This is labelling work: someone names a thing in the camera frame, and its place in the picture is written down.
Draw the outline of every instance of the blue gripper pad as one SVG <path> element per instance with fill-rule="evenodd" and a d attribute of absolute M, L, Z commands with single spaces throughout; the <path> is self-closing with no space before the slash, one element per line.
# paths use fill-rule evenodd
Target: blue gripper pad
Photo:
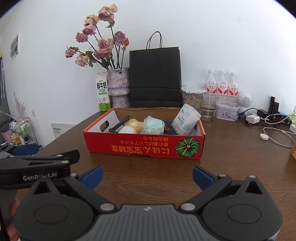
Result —
<path fill-rule="evenodd" d="M 192 178 L 201 190 L 205 190 L 215 183 L 215 179 L 213 176 L 198 167 L 193 168 Z"/>
<path fill-rule="evenodd" d="M 93 190 L 103 180 L 103 168 L 94 167 L 79 177 L 80 182 Z"/>

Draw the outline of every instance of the red cardboard box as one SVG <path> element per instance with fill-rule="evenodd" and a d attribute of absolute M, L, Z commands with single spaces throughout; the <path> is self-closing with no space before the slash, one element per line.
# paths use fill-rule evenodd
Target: red cardboard box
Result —
<path fill-rule="evenodd" d="M 109 133 L 109 129 L 125 116 L 144 121 L 152 116 L 163 121 L 173 121 L 180 108 L 113 108 L 83 130 L 90 152 L 115 155 L 144 155 L 157 158 L 195 159 L 202 156 L 205 130 L 201 120 L 195 136 L 147 135 Z"/>

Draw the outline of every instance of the bag handle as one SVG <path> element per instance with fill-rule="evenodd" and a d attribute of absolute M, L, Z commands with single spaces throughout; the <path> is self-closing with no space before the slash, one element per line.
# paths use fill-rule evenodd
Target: bag handle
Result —
<path fill-rule="evenodd" d="M 159 40 L 159 48 L 162 48 L 163 47 L 163 37 L 161 36 L 161 33 L 159 31 L 154 32 L 154 34 L 155 33 L 159 33 L 159 37 L 160 37 L 160 40 Z M 153 37 L 154 34 L 152 34 L 151 37 L 150 37 L 150 39 L 148 40 L 148 42 L 146 44 L 146 49 L 148 47 L 148 44 L 149 44 L 148 49 L 150 49 L 151 39 L 152 39 L 152 37 Z"/>

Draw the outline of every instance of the white cable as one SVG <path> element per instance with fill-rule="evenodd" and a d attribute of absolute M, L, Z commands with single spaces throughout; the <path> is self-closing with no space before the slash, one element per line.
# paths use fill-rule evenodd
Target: white cable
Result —
<path fill-rule="evenodd" d="M 267 124 L 280 124 L 280 123 L 282 123 L 285 119 L 289 118 L 290 116 L 295 116 L 295 114 L 296 114 L 296 112 L 294 112 L 293 114 L 287 116 L 287 117 L 284 118 L 283 120 L 281 120 L 281 121 L 279 121 L 279 122 L 276 122 L 276 123 L 269 123 L 269 122 L 266 121 L 266 120 L 268 120 L 268 118 L 271 116 L 271 115 L 269 115 L 269 116 L 267 116 L 267 117 L 264 119 L 264 121 L 265 121 Z M 295 133 L 288 132 L 288 131 L 284 131 L 284 130 L 280 130 L 280 129 L 277 129 L 277 128 L 272 128 L 272 127 L 264 127 L 264 128 L 263 128 L 263 132 L 264 132 L 265 135 L 267 135 L 266 132 L 265 132 L 265 129 L 274 129 L 274 130 L 280 131 L 281 133 L 287 135 L 287 136 L 288 136 L 288 137 L 294 142 L 294 144 L 295 144 L 295 141 L 294 141 L 293 138 L 289 135 L 289 134 L 296 135 Z M 287 147 L 287 148 L 293 148 L 293 146 L 286 146 L 286 145 L 283 145 L 283 144 L 281 144 L 281 143 L 278 143 L 278 142 L 275 141 L 274 139 L 272 139 L 269 135 L 267 135 L 267 136 L 269 137 L 269 139 L 273 140 L 276 144 L 278 144 L 278 145 L 280 145 L 280 146 Z"/>
<path fill-rule="evenodd" d="M 295 143 L 295 141 L 293 140 L 293 138 L 289 135 L 289 134 L 296 135 L 295 133 L 288 132 L 288 131 L 283 131 L 283 130 L 276 129 L 276 128 L 272 128 L 272 127 L 264 127 L 264 128 L 263 128 L 263 132 L 264 132 L 265 135 L 267 135 L 266 132 L 265 132 L 265 129 L 274 129 L 274 130 L 280 131 L 281 133 L 287 135 L 287 136 L 288 136 L 288 137 L 289 137 L 289 138 Z M 274 139 L 272 139 L 269 135 L 267 135 L 267 136 L 269 137 L 269 139 L 273 140 L 276 144 L 278 144 L 278 145 L 280 145 L 280 146 L 287 147 L 287 148 L 293 148 L 293 146 L 286 146 L 286 145 L 283 145 L 283 144 L 281 144 L 281 143 L 278 143 L 278 142 L 275 141 Z"/>
<path fill-rule="evenodd" d="M 294 112 L 293 114 L 287 116 L 286 118 L 282 119 L 282 120 L 279 121 L 279 122 L 276 122 L 276 123 L 268 123 L 266 120 L 267 120 L 271 115 L 283 115 L 283 114 L 271 114 L 271 115 L 267 116 L 267 117 L 264 119 L 264 121 L 265 121 L 267 124 L 271 124 L 271 125 L 274 125 L 274 124 L 280 124 L 280 123 L 283 122 L 285 119 L 288 119 L 290 116 L 296 116 L 295 114 L 296 114 L 296 112 Z"/>

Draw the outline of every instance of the pumpkin illustration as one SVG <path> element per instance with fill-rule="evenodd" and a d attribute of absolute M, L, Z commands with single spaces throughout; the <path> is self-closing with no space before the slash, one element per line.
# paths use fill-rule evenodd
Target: pumpkin illustration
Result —
<path fill-rule="evenodd" d="M 176 152 L 179 156 L 183 158 L 193 157 L 200 148 L 200 143 L 198 140 L 189 137 L 182 139 L 176 145 Z"/>

